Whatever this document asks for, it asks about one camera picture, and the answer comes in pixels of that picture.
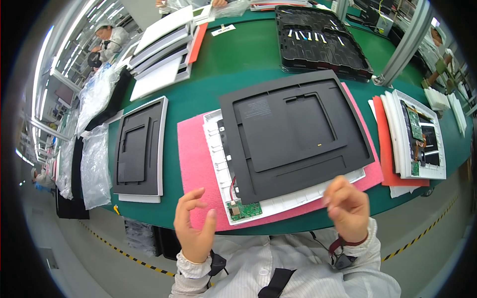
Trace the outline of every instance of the gray floor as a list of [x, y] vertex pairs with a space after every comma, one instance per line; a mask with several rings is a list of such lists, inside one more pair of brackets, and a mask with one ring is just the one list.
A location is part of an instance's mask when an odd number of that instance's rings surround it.
[[[424, 232], [459, 195], [449, 212], [419, 241], [382, 263], [382, 271], [399, 282], [402, 297], [414, 297], [435, 276], [461, 239], [470, 218], [470, 183], [453, 174], [429, 197], [418, 197], [375, 215], [382, 256], [386, 256]], [[83, 221], [100, 237], [124, 252], [157, 268], [176, 272], [175, 263], [147, 257], [128, 248], [121, 216], [95, 208]], [[168, 297], [174, 278], [140, 265], [94, 237], [77, 220], [59, 219], [60, 230], [80, 262], [96, 282], [114, 298]]]

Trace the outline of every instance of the black wire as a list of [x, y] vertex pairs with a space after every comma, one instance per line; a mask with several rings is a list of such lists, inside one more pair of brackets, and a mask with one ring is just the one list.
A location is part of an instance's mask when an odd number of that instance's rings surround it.
[[207, 282], [207, 289], [209, 289], [209, 285], [210, 285], [210, 280], [212, 279], [212, 277], [209, 277], [209, 281]]
[[323, 243], [321, 243], [320, 241], [318, 241], [318, 239], [316, 239], [316, 235], [315, 235], [315, 233], [314, 233], [313, 231], [310, 231], [310, 234], [311, 234], [311, 236], [313, 237], [313, 239], [314, 239], [316, 242], [320, 243], [321, 246], [322, 246], [324, 249], [326, 249], [326, 251], [327, 251], [328, 253], [330, 252], [329, 249], [327, 249], [326, 246], [323, 245]]

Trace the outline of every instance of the green circuit board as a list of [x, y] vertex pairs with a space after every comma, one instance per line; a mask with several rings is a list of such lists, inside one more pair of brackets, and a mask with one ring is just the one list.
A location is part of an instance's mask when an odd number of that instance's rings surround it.
[[419, 162], [411, 162], [411, 175], [419, 176]]
[[242, 205], [241, 200], [235, 200], [234, 203], [235, 204], [231, 202], [227, 203], [227, 210], [233, 221], [262, 214], [260, 203]]
[[409, 108], [407, 108], [407, 115], [409, 116], [409, 123], [411, 125], [411, 131], [413, 132], [413, 138], [419, 141], [424, 141], [424, 138], [422, 137], [422, 128], [419, 125], [419, 115]]

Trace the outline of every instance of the hairnet cap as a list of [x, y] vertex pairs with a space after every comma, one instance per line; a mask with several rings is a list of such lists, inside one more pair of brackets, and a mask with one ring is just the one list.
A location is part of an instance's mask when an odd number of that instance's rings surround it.
[[94, 28], [94, 32], [98, 31], [102, 26], [112, 26], [112, 25], [107, 21], [99, 22]]

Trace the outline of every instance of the white case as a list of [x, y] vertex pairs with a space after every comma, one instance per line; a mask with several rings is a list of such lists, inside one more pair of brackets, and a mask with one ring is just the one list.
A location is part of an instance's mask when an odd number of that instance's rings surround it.
[[192, 21], [194, 14], [192, 12], [192, 5], [186, 6], [170, 15], [158, 20], [149, 26], [142, 36], [134, 55], [147, 48], [150, 44], [168, 34], [175, 28], [183, 26]]
[[[281, 195], [268, 200], [260, 201], [260, 207], [262, 214], [254, 217], [248, 217], [237, 221], [232, 221], [230, 213], [227, 209], [227, 203], [231, 202], [230, 199], [230, 185], [232, 184], [232, 178], [228, 171], [227, 161], [225, 158], [224, 150], [220, 134], [217, 127], [217, 121], [222, 120], [222, 111], [215, 110], [213, 112], [204, 115], [204, 134], [206, 136], [207, 145], [209, 147], [210, 156], [214, 166], [215, 176], [222, 197], [222, 202], [226, 210], [228, 223], [231, 226], [243, 224], [259, 218], [278, 214], [280, 212], [296, 208], [302, 204], [306, 204], [323, 197], [323, 193], [326, 187], [331, 183], [330, 181], [308, 187], [287, 195]], [[345, 175], [350, 182], [356, 182], [359, 179], [365, 177], [364, 169], [350, 172]]]

